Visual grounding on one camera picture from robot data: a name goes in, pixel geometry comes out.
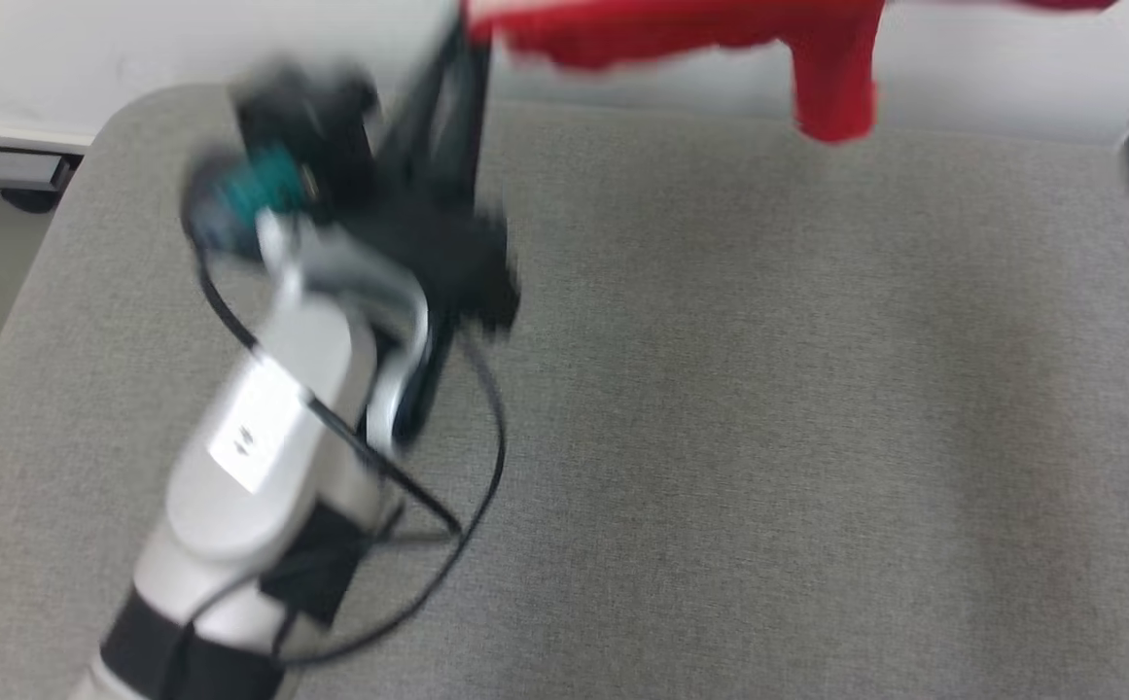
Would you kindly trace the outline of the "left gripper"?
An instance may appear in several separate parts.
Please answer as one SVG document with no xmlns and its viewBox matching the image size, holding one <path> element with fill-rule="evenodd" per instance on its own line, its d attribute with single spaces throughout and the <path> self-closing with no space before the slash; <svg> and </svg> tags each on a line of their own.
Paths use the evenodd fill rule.
<svg viewBox="0 0 1129 700">
<path fill-rule="evenodd" d="M 422 434 L 462 329 L 509 333 L 519 310 L 507 219 L 475 208 L 491 53 L 458 12 L 396 102 L 377 164 L 392 185 L 427 195 L 336 208 L 336 225 L 371 264 L 355 291 L 376 356 L 359 426 L 387 458 Z"/>
</svg>

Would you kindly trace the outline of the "red shorts with white trim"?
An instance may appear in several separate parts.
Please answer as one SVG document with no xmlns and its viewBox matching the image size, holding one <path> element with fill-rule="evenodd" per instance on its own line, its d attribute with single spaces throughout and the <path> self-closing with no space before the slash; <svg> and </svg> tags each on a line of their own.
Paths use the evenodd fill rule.
<svg viewBox="0 0 1129 700">
<path fill-rule="evenodd" d="M 790 55 L 796 128 L 840 145 L 878 119 L 876 45 L 895 1 L 460 0 L 460 23 L 476 45 L 590 75 L 778 44 Z"/>
</svg>

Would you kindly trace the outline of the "grey metal partition frame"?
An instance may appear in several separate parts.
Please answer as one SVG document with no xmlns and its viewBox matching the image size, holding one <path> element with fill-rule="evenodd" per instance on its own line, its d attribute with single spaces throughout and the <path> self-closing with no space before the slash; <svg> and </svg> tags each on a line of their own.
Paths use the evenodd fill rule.
<svg viewBox="0 0 1129 700">
<path fill-rule="evenodd" d="M 0 129 L 0 189 L 58 193 L 65 190 L 85 145 Z"/>
</svg>

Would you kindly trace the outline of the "black caster wheel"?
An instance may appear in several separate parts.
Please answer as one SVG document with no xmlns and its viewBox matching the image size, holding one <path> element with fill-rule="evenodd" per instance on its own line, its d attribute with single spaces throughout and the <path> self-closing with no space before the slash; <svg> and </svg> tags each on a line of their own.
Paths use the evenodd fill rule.
<svg viewBox="0 0 1129 700">
<path fill-rule="evenodd" d="M 0 196 L 17 211 L 29 215 L 47 215 L 56 208 L 61 193 L 26 189 L 0 189 Z"/>
</svg>

